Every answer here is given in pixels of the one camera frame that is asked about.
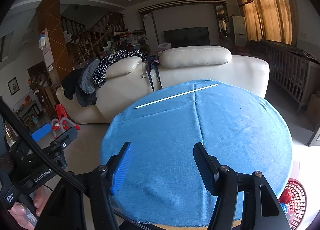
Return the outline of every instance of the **human hand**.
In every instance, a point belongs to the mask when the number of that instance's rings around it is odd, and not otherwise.
[[[47,203],[47,201],[48,201],[48,195],[44,190],[44,186],[41,186],[40,188],[38,188],[35,191],[35,197],[33,200],[33,204],[36,207],[37,216],[41,215],[42,210],[43,210],[45,204]],[[20,203],[16,202],[13,205],[12,209],[9,210],[9,212],[13,216],[13,218],[17,221],[19,226],[21,226],[27,230],[34,230],[35,229],[35,227],[32,224],[30,224],[28,219],[26,219],[24,217],[24,215],[26,214],[26,210]]]

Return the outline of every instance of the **red basket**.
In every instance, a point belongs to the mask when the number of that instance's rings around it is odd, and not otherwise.
[[[289,211],[294,211],[297,216],[290,223],[292,230],[295,230],[303,219],[307,206],[306,192],[300,182],[296,179],[290,178],[285,189],[289,190],[292,198],[289,203]]]

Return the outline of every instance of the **thin white rod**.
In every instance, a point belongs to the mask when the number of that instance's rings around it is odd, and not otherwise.
[[[135,107],[135,109],[142,108],[142,107],[154,104],[154,103],[158,103],[160,101],[164,101],[164,100],[167,100],[167,99],[170,99],[170,98],[175,98],[175,97],[182,96],[182,95],[185,95],[185,94],[188,94],[188,93],[196,92],[196,91],[199,91],[199,90],[202,90],[202,89],[211,88],[211,87],[214,87],[214,86],[218,86],[218,84],[210,85],[210,86],[203,87],[203,88],[194,89],[194,90],[191,90],[191,91],[188,91],[188,92],[184,92],[184,93],[181,93],[181,94],[178,94],[178,95],[174,95],[174,96],[171,96],[171,97],[168,97],[168,98],[159,99],[159,100],[156,100],[156,101],[153,101],[153,102],[141,105],[141,106],[137,106],[137,107]]]

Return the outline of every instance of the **standing white air conditioner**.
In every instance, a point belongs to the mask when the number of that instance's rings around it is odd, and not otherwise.
[[[246,46],[247,44],[247,29],[245,27],[244,17],[232,16],[233,28],[235,31],[235,45]]]

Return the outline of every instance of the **fingernail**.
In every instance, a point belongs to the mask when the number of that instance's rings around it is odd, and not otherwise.
[[[26,209],[21,204],[16,205],[16,212],[18,214],[24,215],[26,213]]]

